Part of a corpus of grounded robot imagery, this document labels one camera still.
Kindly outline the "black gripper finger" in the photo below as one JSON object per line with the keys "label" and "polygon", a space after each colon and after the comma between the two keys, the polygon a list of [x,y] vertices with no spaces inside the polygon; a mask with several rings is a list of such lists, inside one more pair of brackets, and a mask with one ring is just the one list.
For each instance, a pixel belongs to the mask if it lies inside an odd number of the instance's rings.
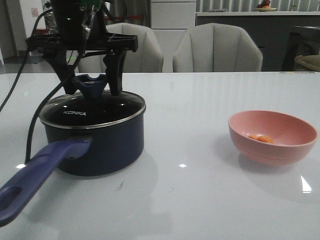
{"label": "black gripper finger", "polygon": [[105,74],[112,96],[119,96],[123,90],[122,77],[126,53],[127,51],[124,49],[111,49],[103,58],[106,66]]}
{"label": "black gripper finger", "polygon": [[76,92],[76,87],[72,82],[75,77],[75,71],[72,66],[67,64],[67,51],[46,51],[46,61],[52,67],[59,80],[63,82],[67,76],[67,82],[63,85],[66,94],[73,95]]}

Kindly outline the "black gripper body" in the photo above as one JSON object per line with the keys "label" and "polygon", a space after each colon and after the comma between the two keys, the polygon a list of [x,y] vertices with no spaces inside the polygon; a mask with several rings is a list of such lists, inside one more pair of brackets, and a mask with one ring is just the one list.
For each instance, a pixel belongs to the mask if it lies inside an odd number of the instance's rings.
{"label": "black gripper body", "polygon": [[27,51],[81,51],[84,57],[106,55],[108,52],[138,50],[138,37],[107,30],[105,0],[52,0],[51,9],[56,33],[26,39]]}

